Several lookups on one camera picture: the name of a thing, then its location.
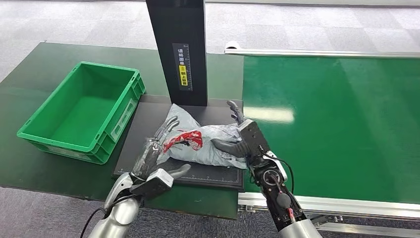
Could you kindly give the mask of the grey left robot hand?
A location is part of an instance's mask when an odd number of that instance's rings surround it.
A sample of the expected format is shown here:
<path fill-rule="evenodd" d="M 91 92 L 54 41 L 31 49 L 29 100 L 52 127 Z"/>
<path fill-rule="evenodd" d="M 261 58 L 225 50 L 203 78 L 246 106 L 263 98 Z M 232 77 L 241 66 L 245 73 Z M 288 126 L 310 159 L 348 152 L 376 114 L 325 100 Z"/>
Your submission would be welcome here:
<path fill-rule="evenodd" d="M 157 160 L 163 153 L 163 143 L 179 123 L 178 116 L 170 117 L 159 127 L 154 136 L 147 138 L 143 154 L 138 156 L 129 173 L 134 184 L 144 183 L 148 176 L 157 169 Z"/>

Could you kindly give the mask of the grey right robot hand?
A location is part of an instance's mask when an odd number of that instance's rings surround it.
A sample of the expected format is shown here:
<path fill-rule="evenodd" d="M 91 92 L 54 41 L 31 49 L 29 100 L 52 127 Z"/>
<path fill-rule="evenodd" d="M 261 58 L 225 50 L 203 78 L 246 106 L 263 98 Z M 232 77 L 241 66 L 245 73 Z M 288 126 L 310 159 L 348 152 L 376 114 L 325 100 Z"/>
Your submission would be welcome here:
<path fill-rule="evenodd" d="M 233 112 L 231 117 L 237 122 L 237 125 L 230 127 L 230 129 L 233 129 L 234 135 L 225 140 L 214 138 L 211 139 L 211 142 L 216 149 L 235 157 L 241 164 L 241 167 L 244 167 L 245 165 L 248 166 L 251 158 L 251 151 L 241 134 L 245 129 L 245 122 L 247 120 L 234 101 L 228 100 L 226 103 Z"/>

